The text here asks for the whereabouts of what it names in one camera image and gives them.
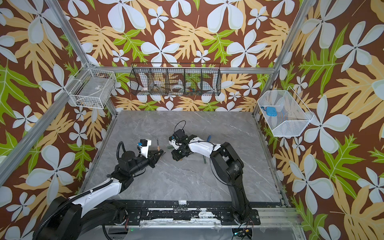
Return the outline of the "brown pen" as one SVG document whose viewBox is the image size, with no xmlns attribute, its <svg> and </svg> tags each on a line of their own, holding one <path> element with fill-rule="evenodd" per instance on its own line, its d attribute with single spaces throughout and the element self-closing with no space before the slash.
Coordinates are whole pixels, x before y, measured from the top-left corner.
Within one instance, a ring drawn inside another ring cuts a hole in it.
<svg viewBox="0 0 384 240">
<path fill-rule="evenodd" d="M 161 150 L 161 148 L 160 148 L 160 144 L 159 144 L 159 139 L 158 139 L 158 138 L 156 138 L 156 141 L 157 141 L 157 150 L 158 150 L 158 151 L 160 151 L 160 150 Z"/>
</svg>

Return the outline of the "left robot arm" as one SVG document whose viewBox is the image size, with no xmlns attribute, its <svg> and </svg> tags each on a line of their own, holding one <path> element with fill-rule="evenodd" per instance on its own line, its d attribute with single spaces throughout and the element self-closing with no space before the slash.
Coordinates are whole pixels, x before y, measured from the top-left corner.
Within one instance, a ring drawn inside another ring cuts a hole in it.
<svg viewBox="0 0 384 240">
<path fill-rule="evenodd" d="M 76 240 L 83 232 L 99 225 L 112 222 L 124 210 L 107 205 L 99 205 L 107 199 L 124 192 L 142 175 L 146 167 L 154 168 L 164 150 L 150 150 L 152 142 L 141 139 L 137 144 L 138 154 L 126 151 L 119 142 L 116 151 L 118 164 L 107 179 L 98 186 L 81 194 L 56 198 L 33 234 L 34 240 Z"/>
</svg>

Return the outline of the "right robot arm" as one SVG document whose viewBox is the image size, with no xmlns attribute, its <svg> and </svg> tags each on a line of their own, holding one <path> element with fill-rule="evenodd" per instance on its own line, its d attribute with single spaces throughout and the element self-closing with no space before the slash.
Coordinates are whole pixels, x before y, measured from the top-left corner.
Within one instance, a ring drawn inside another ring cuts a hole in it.
<svg viewBox="0 0 384 240">
<path fill-rule="evenodd" d="M 179 161 L 191 154 L 200 154 L 210 159 L 216 175 L 228 188 L 232 201 L 235 220 L 242 224 L 251 212 L 251 205 L 243 184 L 244 163 L 228 142 L 214 144 L 204 141 L 196 135 L 186 135 L 184 130 L 177 130 L 169 137 L 174 147 L 172 157 Z"/>
</svg>

